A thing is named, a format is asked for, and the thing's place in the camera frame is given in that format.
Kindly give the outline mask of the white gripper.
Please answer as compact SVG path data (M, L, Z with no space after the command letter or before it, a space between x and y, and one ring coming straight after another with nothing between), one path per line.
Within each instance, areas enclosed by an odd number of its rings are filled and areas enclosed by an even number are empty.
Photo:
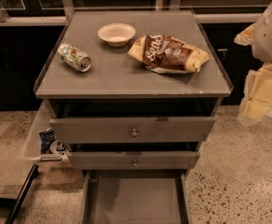
M253 125L264 117L272 118L272 2L256 23L236 35L234 42L241 46L252 43L253 56L264 62L246 77L237 117L242 125Z

